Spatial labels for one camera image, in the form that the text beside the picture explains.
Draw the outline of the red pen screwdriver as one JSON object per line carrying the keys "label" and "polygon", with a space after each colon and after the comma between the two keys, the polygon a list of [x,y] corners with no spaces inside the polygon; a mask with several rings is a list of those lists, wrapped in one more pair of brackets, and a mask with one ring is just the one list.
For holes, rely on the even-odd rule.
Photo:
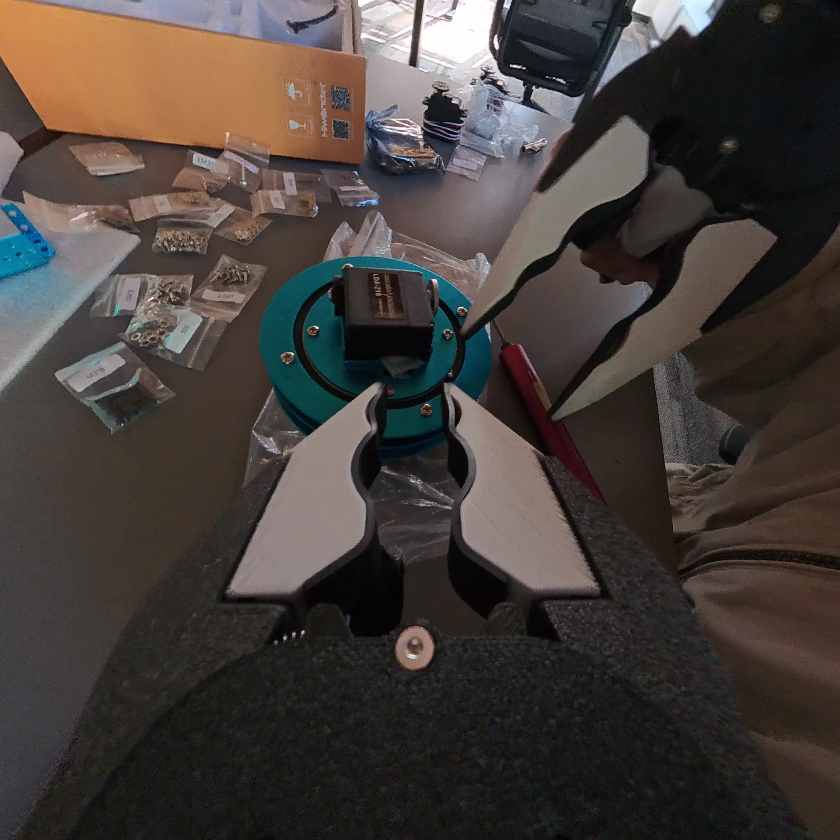
{"label": "red pen screwdriver", "polygon": [[492,320],[490,325],[500,340],[501,367],[530,416],[544,452],[559,460],[597,500],[605,503],[603,494],[568,430],[561,421],[551,419],[550,399],[522,345],[508,341],[496,320]]}

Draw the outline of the clear parts bags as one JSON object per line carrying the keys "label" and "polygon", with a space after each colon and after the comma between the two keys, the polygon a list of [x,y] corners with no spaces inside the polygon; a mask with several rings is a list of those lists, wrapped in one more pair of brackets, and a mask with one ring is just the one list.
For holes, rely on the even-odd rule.
{"label": "clear parts bags", "polygon": [[458,98],[466,110],[460,143],[470,151],[499,160],[507,153],[536,156],[548,147],[538,111],[513,97],[491,66],[481,67]]}

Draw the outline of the grey desk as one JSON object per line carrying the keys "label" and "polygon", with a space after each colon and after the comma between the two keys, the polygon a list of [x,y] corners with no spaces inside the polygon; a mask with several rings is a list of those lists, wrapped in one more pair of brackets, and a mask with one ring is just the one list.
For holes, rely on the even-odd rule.
{"label": "grey desk", "polygon": [[[394,177],[368,164],[360,173],[396,232],[462,259],[495,259],[545,157],[491,161],[477,182],[441,172]],[[644,298],[635,287],[602,285],[577,254],[569,248],[499,317],[552,397]],[[235,498],[246,470],[253,424],[243,444],[179,423],[130,431],[151,412],[111,435],[58,383],[57,370],[113,344],[122,329],[115,318],[89,318],[89,307],[2,394],[2,838],[15,835],[49,782],[124,625]],[[566,423],[608,506],[671,561],[653,375]]]}

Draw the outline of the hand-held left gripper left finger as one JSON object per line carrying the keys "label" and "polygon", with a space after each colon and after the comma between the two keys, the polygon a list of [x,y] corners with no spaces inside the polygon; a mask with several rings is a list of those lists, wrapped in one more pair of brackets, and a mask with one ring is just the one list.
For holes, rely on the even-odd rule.
{"label": "hand-held left gripper left finger", "polygon": [[289,453],[225,596],[279,603],[299,623],[337,606],[355,634],[388,634],[403,612],[403,562],[379,538],[370,488],[382,464],[386,388],[376,382]]}

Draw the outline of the white foam sheet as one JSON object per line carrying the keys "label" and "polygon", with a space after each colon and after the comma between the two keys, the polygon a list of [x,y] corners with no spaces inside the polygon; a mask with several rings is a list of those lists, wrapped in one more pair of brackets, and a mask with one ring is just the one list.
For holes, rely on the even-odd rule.
{"label": "white foam sheet", "polygon": [[42,266],[2,276],[2,390],[140,244],[138,235],[108,225],[87,232],[34,230],[54,255]]}

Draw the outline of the person's tan jacket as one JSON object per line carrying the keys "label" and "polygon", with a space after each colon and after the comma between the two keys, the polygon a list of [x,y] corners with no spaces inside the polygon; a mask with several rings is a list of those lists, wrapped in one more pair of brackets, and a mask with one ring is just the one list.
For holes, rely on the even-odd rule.
{"label": "person's tan jacket", "polygon": [[796,396],[731,467],[668,467],[684,589],[795,813],[838,838],[838,400]]}

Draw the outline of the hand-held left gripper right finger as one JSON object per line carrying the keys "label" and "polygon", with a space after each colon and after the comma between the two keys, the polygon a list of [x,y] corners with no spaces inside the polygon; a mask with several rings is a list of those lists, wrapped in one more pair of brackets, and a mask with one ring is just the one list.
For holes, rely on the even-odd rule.
{"label": "hand-held left gripper right finger", "polygon": [[529,619],[554,601],[592,601],[603,589],[546,458],[453,383],[444,386],[451,509],[448,576],[488,618],[513,604]]}

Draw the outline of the clear plastic bag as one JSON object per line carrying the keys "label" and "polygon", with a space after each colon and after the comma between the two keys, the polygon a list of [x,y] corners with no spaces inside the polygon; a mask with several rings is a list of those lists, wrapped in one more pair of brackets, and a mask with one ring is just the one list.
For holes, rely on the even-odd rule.
{"label": "clear plastic bag", "polygon": [[[361,256],[394,258],[431,270],[464,292],[470,306],[490,269],[483,254],[463,260],[394,233],[374,210],[367,213],[359,233],[346,223],[336,229],[324,261]],[[251,430],[244,486],[288,457],[304,435],[272,390]],[[394,459],[384,458],[382,441],[382,467],[370,490],[382,543],[405,564],[446,554],[456,484],[447,469],[445,436],[428,451]]]}

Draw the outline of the orange cardboard box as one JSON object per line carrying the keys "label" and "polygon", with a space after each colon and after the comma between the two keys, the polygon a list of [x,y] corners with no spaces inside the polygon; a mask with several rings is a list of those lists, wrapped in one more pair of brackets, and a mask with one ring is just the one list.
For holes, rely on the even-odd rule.
{"label": "orange cardboard box", "polygon": [[356,2],[1,2],[5,67],[48,130],[364,160]]}

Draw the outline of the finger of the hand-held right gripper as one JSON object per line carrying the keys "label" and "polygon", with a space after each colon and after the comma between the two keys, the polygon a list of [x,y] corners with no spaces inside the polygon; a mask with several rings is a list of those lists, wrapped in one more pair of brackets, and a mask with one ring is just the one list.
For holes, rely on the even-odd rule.
{"label": "finger of the hand-held right gripper", "polygon": [[645,304],[615,325],[552,407],[559,421],[698,340],[701,328],[776,243],[755,220],[710,222],[680,243]]}
{"label": "finger of the hand-held right gripper", "polygon": [[648,134],[623,116],[551,185],[531,194],[465,316],[463,336],[504,311],[525,283],[557,263],[575,236],[634,206],[648,179],[649,147]]}

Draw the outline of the black mesh office chair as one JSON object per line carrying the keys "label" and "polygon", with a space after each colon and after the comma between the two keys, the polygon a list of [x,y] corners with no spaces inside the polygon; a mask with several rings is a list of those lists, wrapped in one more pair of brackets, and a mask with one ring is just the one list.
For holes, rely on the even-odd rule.
{"label": "black mesh office chair", "polygon": [[527,89],[578,98],[601,79],[633,10],[634,1],[497,1],[490,55]]}

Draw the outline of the person's right hand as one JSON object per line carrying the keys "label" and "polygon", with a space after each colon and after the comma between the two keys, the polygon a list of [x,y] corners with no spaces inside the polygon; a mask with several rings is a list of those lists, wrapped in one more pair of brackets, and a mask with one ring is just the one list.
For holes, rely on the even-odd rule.
{"label": "person's right hand", "polygon": [[630,255],[615,236],[607,236],[581,251],[581,263],[596,272],[602,283],[616,282],[624,286],[645,284],[656,287],[659,264]]}

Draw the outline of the black servo motor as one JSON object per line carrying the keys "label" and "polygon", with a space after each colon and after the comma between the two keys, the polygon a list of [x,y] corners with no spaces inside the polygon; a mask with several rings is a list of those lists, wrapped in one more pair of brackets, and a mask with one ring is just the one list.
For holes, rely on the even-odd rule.
{"label": "black servo motor", "polygon": [[435,279],[420,271],[344,265],[332,277],[345,363],[404,356],[425,364],[432,354],[439,305]]}

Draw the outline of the blue round robot arm base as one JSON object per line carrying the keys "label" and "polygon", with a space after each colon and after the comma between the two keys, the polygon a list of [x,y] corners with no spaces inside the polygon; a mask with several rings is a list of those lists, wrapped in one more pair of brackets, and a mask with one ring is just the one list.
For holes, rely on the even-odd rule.
{"label": "blue round robot arm base", "polygon": [[[439,305],[432,354],[425,364],[404,356],[345,363],[342,323],[331,300],[333,276],[350,264],[417,270],[435,279]],[[261,359],[278,403],[295,426],[310,434],[376,382],[386,388],[386,459],[419,455],[445,440],[444,388],[453,383],[481,396],[489,380],[488,329],[466,339],[461,325],[470,301],[453,283],[403,260],[361,256],[328,259],[290,278],[270,300],[259,329]]]}

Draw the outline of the blue parts bag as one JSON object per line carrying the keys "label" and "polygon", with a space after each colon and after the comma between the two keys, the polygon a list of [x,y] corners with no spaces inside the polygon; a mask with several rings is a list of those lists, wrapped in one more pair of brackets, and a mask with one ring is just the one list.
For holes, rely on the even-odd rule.
{"label": "blue parts bag", "polygon": [[397,117],[397,105],[370,110],[364,118],[365,147],[371,162],[389,175],[442,171],[442,156],[428,145],[421,126]]}

